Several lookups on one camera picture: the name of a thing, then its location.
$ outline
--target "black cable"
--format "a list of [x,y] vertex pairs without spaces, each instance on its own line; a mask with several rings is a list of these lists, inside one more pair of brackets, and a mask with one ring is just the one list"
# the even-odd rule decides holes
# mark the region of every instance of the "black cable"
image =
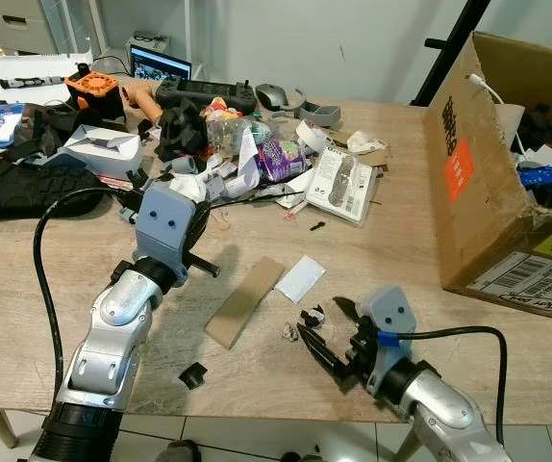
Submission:
[[492,334],[498,339],[498,344],[500,346],[498,391],[496,393],[496,440],[504,447],[503,413],[505,410],[505,389],[507,387],[507,341],[503,333],[494,327],[488,327],[486,325],[468,325],[465,327],[454,327],[452,329],[434,330],[431,332],[415,332],[414,334],[398,333],[396,335],[400,340],[428,340],[478,333]]
[[222,204],[217,204],[212,206],[212,210],[219,209],[220,207],[227,207],[228,205],[238,205],[238,204],[246,204],[251,202],[262,202],[265,200],[271,200],[271,199],[278,199],[280,197],[287,197],[288,195],[296,195],[296,194],[303,194],[304,192],[287,192],[286,194],[267,194],[267,195],[260,195],[259,197],[248,197],[246,199],[242,200],[234,200],[233,202],[224,202]]
[[[118,58],[117,56],[114,56],[114,55],[107,55],[107,56],[100,56],[98,58],[94,58],[94,60],[92,60],[93,62],[96,62],[96,61],[99,61],[99,60],[104,60],[106,58],[114,58],[115,60],[119,60],[120,63],[122,64],[122,67],[124,67],[124,70],[125,70],[125,73],[126,75],[128,75],[129,77],[133,77],[131,75],[131,72],[129,72],[129,69],[128,67],[126,66],[126,64],[120,59]],[[110,72],[111,74],[121,74],[122,72]]]
[[47,311],[47,318],[49,319],[49,328],[52,332],[52,342],[54,344],[54,356],[56,364],[56,375],[54,381],[54,397],[53,401],[56,402],[56,395],[63,384],[64,373],[64,360],[63,360],[63,343],[61,342],[61,332],[58,328],[58,320],[56,319],[56,309],[54,308],[54,300],[52,294],[49,291],[49,285],[47,284],[47,278],[45,277],[45,270],[43,269],[43,261],[41,259],[41,238],[43,236],[43,230],[47,221],[54,215],[54,212],[61,205],[65,204],[71,199],[79,197],[81,195],[95,194],[95,193],[107,193],[118,194],[118,190],[111,188],[85,188],[70,192],[66,196],[58,199],[45,211],[43,216],[37,223],[37,229],[35,229],[35,237],[33,239],[33,258],[35,260],[35,270],[37,271],[38,284],[40,285],[41,292],[43,293],[43,300],[45,301],[45,309]]

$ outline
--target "purple snack bag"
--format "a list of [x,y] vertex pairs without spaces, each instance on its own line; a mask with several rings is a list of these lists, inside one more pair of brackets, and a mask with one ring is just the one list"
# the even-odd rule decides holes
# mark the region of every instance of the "purple snack bag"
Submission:
[[306,169],[304,155],[295,141],[266,141],[257,146],[255,162],[259,169],[260,185],[281,183]]

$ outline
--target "blue plastic item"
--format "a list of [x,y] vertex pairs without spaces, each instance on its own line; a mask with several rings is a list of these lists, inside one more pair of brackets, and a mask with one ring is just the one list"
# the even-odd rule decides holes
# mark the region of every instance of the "blue plastic item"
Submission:
[[24,104],[0,104],[0,147],[13,144],[13,132],[21,122]]
[[550,185],[552,184],[552,167],[539,167],[520,171],[519,180],[522,185]]

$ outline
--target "white cable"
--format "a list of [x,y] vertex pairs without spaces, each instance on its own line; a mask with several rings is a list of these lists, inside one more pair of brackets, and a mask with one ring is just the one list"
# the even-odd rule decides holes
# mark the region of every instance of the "white cable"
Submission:
[[[500,95],[496,91],[494,91],[494,89],[490,87],[488,83],[484,79],[479,77],[477,74],[468,74],[466,78],[470,80],[473,84],[483,87],[484,89],[489,91],[489,94],[491,94],[494,98],[496,98],[496,101],[498,101],[500,104],[505,104],[505,101],[503,101],[503,98],[501,98]],[[515,139],[517,140],[517,146],[519,147],[519,150],[521,151],[524,159],[526,159],[527,161],[530,161],[530,159],[526,155],[526,149],[524,149],[522,140],[519,138],[519,135],[517,134],[517,130],[515,130]]]
[[68,103],[65,103],[64,101],[62,101],[61,99],[50,99],[48,102],[44,103],[43,106],[47,106],[49,103],[62,103],[64,104],[68,109],[70,109],[71,111],[77,111],[75,108],[73,108],[73,106],[71,106],[70,104]]

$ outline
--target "robotic arm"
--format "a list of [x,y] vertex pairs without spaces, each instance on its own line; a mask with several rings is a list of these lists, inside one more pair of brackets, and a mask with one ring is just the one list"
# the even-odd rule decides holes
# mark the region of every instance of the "robotic arm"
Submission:
[[126,199],[125,205],[138,210],[135,263],[121,262],[112,284],[94,300],[88,334],[75,350],[29,462],[110,460],[152,313],[169,289],[186,282],[189,266],[218,275],[218,267],[190,253],[205,230],[208,204],[195,204],[159,181]]
[[[121,197],[123,205],[138,212],[135,263],[121,262],[112,284],[94,300],[88,334],[73,355],[28,462],[107,462],[131,396],[140,348],[163,295],[186,282],[190,266],[213,277],[219,273],[190,253],[206,228],[209,204],[195,204],[164,182],[148,185]],[[412,362],[411,340],[389,334],[413,333],[416,327],[400,288],[379,290],[360,305],[338,297],[337,303],[358,324],[347,364],[315,331],[301,324],[298,330],[336,380],[357,376],[374,398],[413,422],[395,462],[408,460],[421,445],[439,462],[511,462],[474,400],[443,382],[426,362]]]
[[374,398],[383,399],[403,421],[413,423],[394,462],[408,460],[421,445],[439,462],[511,462],[488,432],[475,401],[443,382],[425,361],[411,361],[411,340],[390,334],[413,333],[416,328],[402,289],[380,289],[359,305],[342,297],[335,301],[358,325],[346,352],[348,364],[315,331],[297,324],[300,336],[338,382],[357,376]]

